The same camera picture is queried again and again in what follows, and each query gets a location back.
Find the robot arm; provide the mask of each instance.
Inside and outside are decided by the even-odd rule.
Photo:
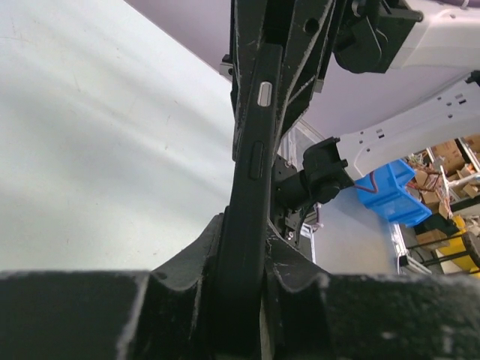
[[[476,0],[405,0],[420,11],[417,22],[394,57],[390,68],[447,66],[480,69],[480,3]]]
[[[350,178],[358,180],[412,152],[476,133],[480,133],[479,72],[406,112],[341,136],[337,149],[348,161]]]

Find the white surface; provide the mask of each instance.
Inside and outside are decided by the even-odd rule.
[[[126,1],[218,71],[229,49],[230,1]],[[360,131],[466,73],[450,67],[407,67],[357,75],[332,57],[322,93],[313,95],[304,119],[324,137]]]
[[[230,195],[230,84],[120,0],[0,2],[0,269],[152,269]]]
[[[342,190],[322,206],[315,232],[316,264],[334,274],[397,274],[390,224],[366,209],[356,190]]]
[[[413,65],[442,65],[480,69],[480,9],[440,4],[431,0],[406,0],[407,5],[423,14],[391,68]]]
[[[378,125],[340,137],[340,158],[353,180],[447,140],[480,133],[480,87],[464,79]]]

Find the metal shelf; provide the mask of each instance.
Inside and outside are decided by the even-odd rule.
[[[479,162],[479,159],[477,159],[477,157],[475,156],[475,153],[473,152],[473,150],[470,148],[470,146],[468,145],[468,143],[465,141],[463,137],[458,139],[458,141],[462,145],[463,150],[466,152],[466,156],[469,158],[470,163],[475,168],[475,171],[477,173],[480,173],[480,162]]]
[[[425,150],[427,151],[427,154],[428,154],[428,157],[430,158],[431,163],[434,164],[436,160],[434,152],[432,151],[431,148],[426,148]],[[453,198],[454,200],[453,202],[451,202],[451,204],[455,204],[456,202],[461,201],[462,199],[450,188],[449,186],[450,183],[449,183],[449,180],[447,179],[443,166],[440,166],[439,170],[442,173],[443,186],[448,191],[448,195],[450,195],[450,197]]]
[[[390,236],[397,254],[397,273],[399,275],[416,273],[431,275],[432,271],[419,264],[410,256],[410,251],[405,245],[404,236],[398,223],[390,223]]]

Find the red wire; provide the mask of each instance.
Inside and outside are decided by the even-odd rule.
[[[360,185],[355,185],[355,188],[363,191],[367,191],[368,193],[371,194],[377,194],[378,193],[378,185],[377,181],[375,181],[375,171],[372,171],[370,173],[370,182],[372,183],[373,189],[369,189],[368,187],[360,186]]]

